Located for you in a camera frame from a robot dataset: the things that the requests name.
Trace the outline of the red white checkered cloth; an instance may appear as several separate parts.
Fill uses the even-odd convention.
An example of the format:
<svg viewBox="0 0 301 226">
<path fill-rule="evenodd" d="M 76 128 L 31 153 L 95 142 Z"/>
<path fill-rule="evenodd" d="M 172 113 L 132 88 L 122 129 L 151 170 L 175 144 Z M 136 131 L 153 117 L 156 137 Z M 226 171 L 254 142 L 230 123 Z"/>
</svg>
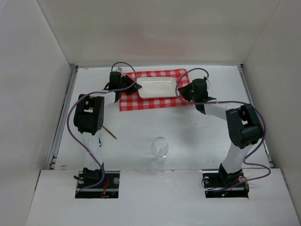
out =
<svg viewBox="0 0 301 226">
<path fill-rule="evenodd" d="M 161 71 L 142 71 L 135 73 L 126 73 L 131 79 L 141 77 L 173 77 L 176 80 L 176 86 L 181 88 L 190 84 L 188 75 L 183 76 L 187 72 L 185 69 L 161 70 Z M 165 98 L 149 98 L 142 99 L 139 97 L 138 91 L 132 95 L 121 94 L 119 99 L 120 111 L 145 110 L 153 108 L 185 106 L 187 103 L 182 102 L 177 97 Z"/>
</svg>

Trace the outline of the white rectangular plate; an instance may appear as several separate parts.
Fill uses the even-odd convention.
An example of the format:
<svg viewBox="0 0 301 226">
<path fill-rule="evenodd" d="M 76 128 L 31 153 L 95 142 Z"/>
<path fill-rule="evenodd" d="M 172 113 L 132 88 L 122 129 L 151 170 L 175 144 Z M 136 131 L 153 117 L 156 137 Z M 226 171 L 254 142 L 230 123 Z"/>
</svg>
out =
<svg viewBox="0 0 301 226">
<path fill-rule="evenodd" d="M 138 90 L 142 99 L 176 97 L 176 80 L 173 77 L 141 77 L 137 84 L 142 86 Z"/>
</svg>

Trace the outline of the clear wine glass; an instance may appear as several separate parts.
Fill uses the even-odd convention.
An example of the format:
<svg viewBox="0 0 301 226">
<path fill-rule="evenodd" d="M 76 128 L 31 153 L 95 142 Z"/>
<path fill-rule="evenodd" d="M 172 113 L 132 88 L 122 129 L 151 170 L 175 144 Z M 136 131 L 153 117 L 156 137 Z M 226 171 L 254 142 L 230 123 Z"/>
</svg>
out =
<svg viewBox="0 0 301 226">
<path fill-rule="evenodd" d="M 153 161 L 157 164 L 163 164 L 166 160 L 169 146 L 164 137 L 156 137 L 151 144 L 151 152 L 153 154 Z"/>
</svg>

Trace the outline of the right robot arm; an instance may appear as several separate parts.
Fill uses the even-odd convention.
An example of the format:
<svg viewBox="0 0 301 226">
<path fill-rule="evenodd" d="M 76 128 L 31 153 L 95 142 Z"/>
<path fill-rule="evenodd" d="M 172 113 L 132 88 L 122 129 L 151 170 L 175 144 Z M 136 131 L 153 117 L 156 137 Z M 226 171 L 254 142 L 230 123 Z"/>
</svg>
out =
<svg viewBox="0 0 301 226">
<path fill-rule="evenodd" d="M 264 135 L 256 110 L 248 103 L 210 97 L 206 79 L 194 79 L 182 88 L 176 86 L 175 92 L 181 101 L 194 104 L 200 113 L 226 121 L 231 144 L 219 166 L 218 183 L 222 188 L 233 186 L 242 171 L 243 160 Z"/>
</svg>

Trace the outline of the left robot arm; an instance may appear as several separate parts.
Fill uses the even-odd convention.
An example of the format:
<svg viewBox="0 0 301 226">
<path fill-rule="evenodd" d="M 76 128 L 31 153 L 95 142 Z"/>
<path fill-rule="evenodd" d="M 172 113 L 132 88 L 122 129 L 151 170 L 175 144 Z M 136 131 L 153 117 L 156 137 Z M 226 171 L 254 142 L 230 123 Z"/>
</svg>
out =
<svg viewBox="0 0 301 226">
<path fill-rule="evenodd" d="M 123 75 L 120 71 L 111 71 L 109 82 L 101 91 L 81 94 L 73 104 L 67 116 L 67 130 L 71 137 L 79 143 L 87 155 L 94 160 L 95 169 L 85 167 L 78 181 L 93 181 L 96 184 L 104 181 L 105 171 L 100 154 L 99 132 L 103 128 L 104 107 L 119 101 L 121 94 L 133 94 L 141 88 L 134 78 Z"/>
</svg>

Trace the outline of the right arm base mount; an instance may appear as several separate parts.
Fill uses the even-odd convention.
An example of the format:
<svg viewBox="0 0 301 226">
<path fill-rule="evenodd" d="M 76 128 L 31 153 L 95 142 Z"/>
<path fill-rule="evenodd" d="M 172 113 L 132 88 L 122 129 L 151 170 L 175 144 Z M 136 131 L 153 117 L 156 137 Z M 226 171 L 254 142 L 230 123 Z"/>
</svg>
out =
<svg viewBox="0 0 301 226">
<path fill-rule="evenodd" d="M 202 177 L 206 198 L 248 198 L 248 183 L 240 183 L 246 180 L 242 170 L 228 179 L 223 179 L 217 170 L 203 171 Z"/>
</svg>

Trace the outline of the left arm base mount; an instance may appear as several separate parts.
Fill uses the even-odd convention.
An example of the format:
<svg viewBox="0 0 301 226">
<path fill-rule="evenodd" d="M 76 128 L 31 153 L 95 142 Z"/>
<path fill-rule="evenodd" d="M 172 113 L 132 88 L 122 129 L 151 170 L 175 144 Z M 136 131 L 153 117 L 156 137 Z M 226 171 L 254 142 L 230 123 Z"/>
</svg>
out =
<svg viewBox="0 0 301 226">
<path fill-rule="evenodd" d="M 117 199 L 119 197 L 119 171 L 107 171 L 102 183 L 85 189 L 83 188 L 91 186 L 98 181 L 90 178 L 87 178 L 86 181 L 83 181 L 82 176 L 75 176 L 75 178 L 80 178 L 80 180 L 78 180 L 75 192 L 76 199 Z"/>
</svg>

